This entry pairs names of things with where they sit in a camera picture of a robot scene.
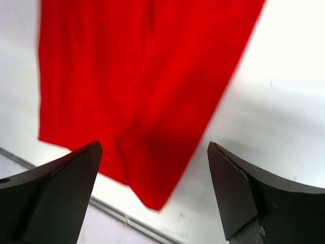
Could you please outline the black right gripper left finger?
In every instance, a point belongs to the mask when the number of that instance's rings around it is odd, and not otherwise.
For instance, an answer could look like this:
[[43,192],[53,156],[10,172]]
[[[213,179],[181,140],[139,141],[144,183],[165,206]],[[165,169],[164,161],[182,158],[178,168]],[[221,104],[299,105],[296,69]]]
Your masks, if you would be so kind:
[[77,243],[102,147],[89,143],[1,179],[1,243]]

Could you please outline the red t shirt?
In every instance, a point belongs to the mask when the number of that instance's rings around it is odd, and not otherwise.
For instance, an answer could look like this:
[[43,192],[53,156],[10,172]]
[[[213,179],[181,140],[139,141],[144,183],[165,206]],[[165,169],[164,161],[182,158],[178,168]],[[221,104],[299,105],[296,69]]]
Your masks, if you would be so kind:
[[40,141],[99,141],[99,172],[161,210],[264,1],[40,1]]

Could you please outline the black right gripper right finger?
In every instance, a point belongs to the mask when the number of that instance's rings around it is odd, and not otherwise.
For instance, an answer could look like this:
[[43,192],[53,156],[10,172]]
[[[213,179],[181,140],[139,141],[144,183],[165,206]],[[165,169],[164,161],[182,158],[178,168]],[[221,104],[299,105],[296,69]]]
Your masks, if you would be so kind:
[[229,243],[324,243],[324,189],[242,160],[217,143],[207,150]]

